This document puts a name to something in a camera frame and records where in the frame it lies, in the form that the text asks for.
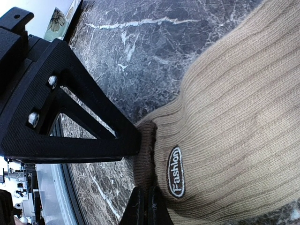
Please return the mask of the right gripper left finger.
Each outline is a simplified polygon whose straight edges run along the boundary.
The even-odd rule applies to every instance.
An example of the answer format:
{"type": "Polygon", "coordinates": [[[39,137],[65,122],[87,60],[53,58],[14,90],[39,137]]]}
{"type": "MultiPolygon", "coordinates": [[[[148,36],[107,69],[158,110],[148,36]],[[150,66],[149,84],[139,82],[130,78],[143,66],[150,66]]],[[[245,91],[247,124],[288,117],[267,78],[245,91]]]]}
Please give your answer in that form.
{"type": "Polygon", "coordinates": [[[61,40],[31,38],[1,73],[0,154],[35,164],[119,161],[141,135],[61,40]]]}

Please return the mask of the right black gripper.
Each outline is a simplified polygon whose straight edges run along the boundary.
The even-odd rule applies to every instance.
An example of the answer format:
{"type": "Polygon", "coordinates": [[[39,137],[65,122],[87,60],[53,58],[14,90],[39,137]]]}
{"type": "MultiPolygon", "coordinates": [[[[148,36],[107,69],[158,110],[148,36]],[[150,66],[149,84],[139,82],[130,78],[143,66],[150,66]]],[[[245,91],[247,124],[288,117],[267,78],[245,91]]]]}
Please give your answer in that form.
{"type": "Polygon", "coordinates": [[[37,62],[50,42],[29,35],[25,25],[32,12],[12,7],[0,17],[0,111],[33,62],[37,62]]]}

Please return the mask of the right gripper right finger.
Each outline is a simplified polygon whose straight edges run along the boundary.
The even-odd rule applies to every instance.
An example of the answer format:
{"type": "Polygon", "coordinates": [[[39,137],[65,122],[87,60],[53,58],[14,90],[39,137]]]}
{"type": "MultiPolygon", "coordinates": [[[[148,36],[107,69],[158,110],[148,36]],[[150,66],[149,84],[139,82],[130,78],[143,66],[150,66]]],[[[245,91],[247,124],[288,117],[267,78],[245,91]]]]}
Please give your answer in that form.
{"type": "Polygon", "coordinates": [[[152,186],[145,193],[141,187],[135,187],[119,224],[173,225],[160,188],[152,186]]]}

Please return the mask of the tan brown sock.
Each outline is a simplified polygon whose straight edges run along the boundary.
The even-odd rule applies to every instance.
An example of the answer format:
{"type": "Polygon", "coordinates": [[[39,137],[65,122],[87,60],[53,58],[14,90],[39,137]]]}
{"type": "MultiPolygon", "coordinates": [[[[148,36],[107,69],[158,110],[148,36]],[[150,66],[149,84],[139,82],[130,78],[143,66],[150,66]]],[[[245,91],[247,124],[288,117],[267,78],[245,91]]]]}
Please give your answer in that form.
{"type": "Polygon", "coordinates": [[[176,225],[218,225],[300,196],[300,3],[265,0],[137,123],[135,184],[176,225]]]}

